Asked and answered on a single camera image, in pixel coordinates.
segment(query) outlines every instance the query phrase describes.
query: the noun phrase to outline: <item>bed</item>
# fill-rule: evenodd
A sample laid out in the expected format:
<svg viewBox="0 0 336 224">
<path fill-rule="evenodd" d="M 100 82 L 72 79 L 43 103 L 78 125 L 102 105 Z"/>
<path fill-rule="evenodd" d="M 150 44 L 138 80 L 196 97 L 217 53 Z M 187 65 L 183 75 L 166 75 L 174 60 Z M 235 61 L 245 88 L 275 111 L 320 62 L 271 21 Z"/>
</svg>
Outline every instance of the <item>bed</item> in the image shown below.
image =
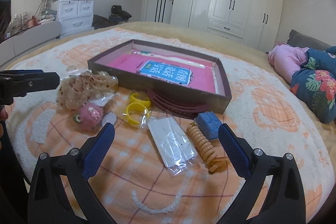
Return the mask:
<svg viewBox="0 0 336 224">
<path fill-rule="evenodd" d="M 289 91 L 289 85 L 276 74 L 263 52 L 196 30 L 134 22 L 51 42 L 7 69 L 41 68 L 56 71 L 62 78 L 68 66 L 85 68 L 91 57 L 130 39 L 219 57 L 232 92 L 232 101 L 224 114 L 218 114 L 219 119 L 228 123 L 239 137 L 246 138 L 253 148 L 260 147 L 275 156 L 291 152 L 304 185 L 307 222 L 316 215 L 334 187 L 336 126 L 334 122 L 322 124 L 317 120 Z M 109 111 L 125 107 L 130 92 L 118 88 L 116 104 Z M 92 136 L 71 123 L 72 115 L 57 107 L 55 96 L 55 91 L 29 94 L 6 107 L 8 134 L 29 179 L 40 153 L 63 155 Z M 178 122 L 184 130 L 190 123 L 186 119 Z M 229 162 L 222 172 L 209 175 L 199 161 L 172 179 L 148 132 L 137 132 L 122 121 L 115 127 L 115 142 L 96 177 L 89 182 L 118 223 L 216 223 L 242 187 L 244 181 Z M 219 142 L 213 144 L 223 153 Z M 250 217 L 259 212 L 269 182 L 265 181 Z M 63 180 L 63 184 L 75 212 L 82 215 L 68 182 Z M 173 206 L 172 212 L 164 213 L 169 206 Z"/>
</svg>

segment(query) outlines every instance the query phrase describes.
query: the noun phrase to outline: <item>yellow ring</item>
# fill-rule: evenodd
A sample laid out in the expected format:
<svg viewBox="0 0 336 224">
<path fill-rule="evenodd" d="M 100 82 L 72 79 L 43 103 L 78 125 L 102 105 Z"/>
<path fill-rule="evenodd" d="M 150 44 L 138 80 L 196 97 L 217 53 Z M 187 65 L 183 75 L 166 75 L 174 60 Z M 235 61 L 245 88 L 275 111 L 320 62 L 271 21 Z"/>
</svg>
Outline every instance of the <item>yellow ring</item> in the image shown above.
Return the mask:
<svg viewBox="0 0 336 224">
<path fill-rule="evenodd" d="M 126 122 L 128 122 L 131 125 L 139 125 L 140 122 L 134 120 L 131 115 L 129 115 L 130 111 L 138 111 L 138 112 L 143 112 L 143 115 L 146 117 L 146 119 L 149 119 L 149 110 L 142 104 L 139 103 L 131 103 L 126 107 L 125 114 L 126 114 Z"/>
<path fill-rule="evenodd" d="M 130 102 L 131 103 L 138 103 L 140 105 L 143 105 L 146 108 L 149 108 L 151 106 L 151 101 L 149 99 L 146 100 L 146 101 L 145 100 L 139 100 L 137 98 L 138 95 L 139 95 L 138 92 L 131 94 L 131 96 L 130 96 Z"/>
</svg>

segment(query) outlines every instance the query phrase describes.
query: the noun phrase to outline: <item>silver bolt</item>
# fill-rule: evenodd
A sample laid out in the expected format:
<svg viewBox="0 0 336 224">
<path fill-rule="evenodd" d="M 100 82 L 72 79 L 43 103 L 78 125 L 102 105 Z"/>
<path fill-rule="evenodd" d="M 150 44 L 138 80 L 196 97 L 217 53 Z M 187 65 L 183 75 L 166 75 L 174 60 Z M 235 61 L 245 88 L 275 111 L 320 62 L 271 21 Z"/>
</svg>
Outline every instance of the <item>silver bolt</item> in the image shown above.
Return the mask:
<svg viewBox="0 0 336 224">
<path fill-rule="evenodd" d="M 40 155 L 40 159 L 41 160 L 44 160 L 46 157 L 47 157 L 47 153 L 42 153 L 41 155 Z"/>
<path fill-rule="evenodd" d="M 261 156 L 263 154 L 263 151 L 260 150 L 259 148 L 255 149 L 254 150 L 254 153 L 257 155 L 257 156 Z"/>
<path fill-rule="evenodd" d="M 76 156 L 79 153 L 79 150 L 77 148 L 71 149 L 70 155 Z"/>
<path fill-rule="evenodd" d="M 286 158 L 288 158 L 289 160 L 293 159 L 293 155 L 291 153 L 287 153 L 286 154 Z"/>
</svg>

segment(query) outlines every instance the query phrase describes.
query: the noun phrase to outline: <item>orange coiled cord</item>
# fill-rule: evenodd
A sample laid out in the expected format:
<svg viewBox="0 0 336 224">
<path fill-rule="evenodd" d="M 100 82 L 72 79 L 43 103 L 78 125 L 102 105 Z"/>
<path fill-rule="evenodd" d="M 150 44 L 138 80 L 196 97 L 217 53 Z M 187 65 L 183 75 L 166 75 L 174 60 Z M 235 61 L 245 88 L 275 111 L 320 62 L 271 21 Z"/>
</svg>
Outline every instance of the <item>orange coiled cord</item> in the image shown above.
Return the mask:
<svg viewBox="0 0 336 224">
<path fill-rule="evenodd" d="M 209 167 L 209 172 L 213 173 L 218 167 L 223 165 L 228 157 L 218 157 L 213 145 L 202 134 L 201 130 L 191 123 L 186 130 L 186 134 L 191 138 L 192 142 L 196 146 L 201 158 L 206 161 Z"/>
</svg>

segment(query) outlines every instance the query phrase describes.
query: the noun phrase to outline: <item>pillow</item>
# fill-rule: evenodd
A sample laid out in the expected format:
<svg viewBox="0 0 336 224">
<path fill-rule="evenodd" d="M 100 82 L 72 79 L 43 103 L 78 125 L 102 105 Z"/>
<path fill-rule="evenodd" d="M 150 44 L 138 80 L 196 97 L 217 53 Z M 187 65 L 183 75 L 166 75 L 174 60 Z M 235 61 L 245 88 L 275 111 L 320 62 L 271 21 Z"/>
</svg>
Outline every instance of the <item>pillow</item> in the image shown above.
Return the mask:
<svg viewBox="0 0 336 224">
<path fill-rule="evenodd" d="M 291 32 L 289 33 L 289 39 L 287 41 L 287 44 L 293 47 L 314 48 L 319 51 L 325 51 L 326 49 L 330 48 L 330 45 L 316 38 L 303 35 L 302 33 L 299 33 L 296 30 L 291 30 Z"/>
</svg>

